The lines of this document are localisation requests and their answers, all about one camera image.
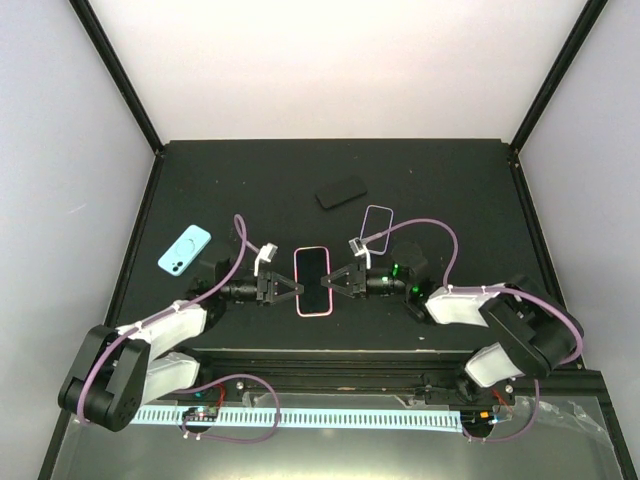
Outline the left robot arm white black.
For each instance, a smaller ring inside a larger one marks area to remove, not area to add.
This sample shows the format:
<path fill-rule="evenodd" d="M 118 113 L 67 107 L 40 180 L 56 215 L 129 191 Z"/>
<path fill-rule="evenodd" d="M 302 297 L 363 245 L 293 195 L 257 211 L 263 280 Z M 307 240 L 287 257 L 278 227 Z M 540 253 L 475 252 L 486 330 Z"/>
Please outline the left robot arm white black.
<path fill-rule="evenodd" d="M 214 388 L 213 372 L 182 343 L 212 329 L 230 302 L 267 306 L 295 299 L 305 288 L 267 269 L 276 246 L 262 246 L 250 274 L 227 252 L 201 261 L 183 299 L 150 317 L 86 334 L 60 387 L 57 404 L 77 420 L 118 432 L 144 405 L 178 391 L 193 399 Z"/>

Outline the black phone case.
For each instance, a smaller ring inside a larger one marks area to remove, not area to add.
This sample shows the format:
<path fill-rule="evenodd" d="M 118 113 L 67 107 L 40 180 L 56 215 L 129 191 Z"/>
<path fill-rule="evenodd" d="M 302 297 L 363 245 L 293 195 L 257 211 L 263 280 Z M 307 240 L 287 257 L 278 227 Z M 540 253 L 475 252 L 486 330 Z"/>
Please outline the black phone case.
<path fill-rule="evenodd" d="M 325 210 L 339 207 L 366 195 L 368 188 L 358 176 L 350 176 L 327 184 L 315 192 L 315 198 Z"/>

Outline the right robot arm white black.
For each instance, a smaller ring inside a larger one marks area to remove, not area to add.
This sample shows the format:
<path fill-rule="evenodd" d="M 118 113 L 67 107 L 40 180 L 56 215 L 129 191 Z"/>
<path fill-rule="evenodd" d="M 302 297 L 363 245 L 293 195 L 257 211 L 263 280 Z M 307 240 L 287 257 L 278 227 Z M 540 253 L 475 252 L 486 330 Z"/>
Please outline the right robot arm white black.
<path fill-rule="evenodd" d="M 401 295 L 418 322 L 491 332 L 493 342 L 477 349 L 449 381 L 466 404 L 479 402 L 502 382 L 546 378 L 581 355 L 582 326 L 526 276 L 490 286 L 437 285 L 415 243 L 396 246 L 388 269 L 373 268 L 371 253 L 360 240 L 350 246 L 355 262 L 323 276 L 322 286 L 351 298 Z"/>

